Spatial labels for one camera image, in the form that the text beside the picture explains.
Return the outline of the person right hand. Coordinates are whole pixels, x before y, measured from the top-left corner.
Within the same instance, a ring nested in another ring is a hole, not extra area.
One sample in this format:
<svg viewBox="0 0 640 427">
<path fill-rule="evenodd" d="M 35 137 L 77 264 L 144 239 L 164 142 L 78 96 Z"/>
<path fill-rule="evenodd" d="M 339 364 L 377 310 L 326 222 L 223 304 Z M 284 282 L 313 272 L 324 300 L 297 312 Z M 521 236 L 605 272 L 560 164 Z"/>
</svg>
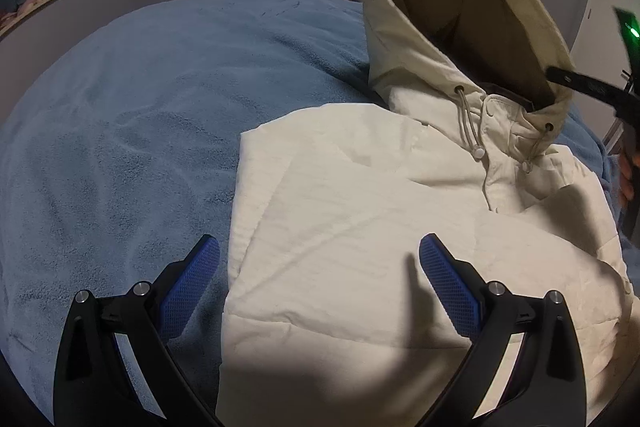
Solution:
<svg viewBox="0 0 640 427">
<path fill-rule="evenodd" d="M 628 204 L 634 199 L 634 162 L 635 159 L 630 159 L 624 152 L 618 155 L 618 168 L 620 168 L 620 188 L 618 189 L 618 196 L 620 196 L 620 205 L 626 208 Z"/>
</svg>

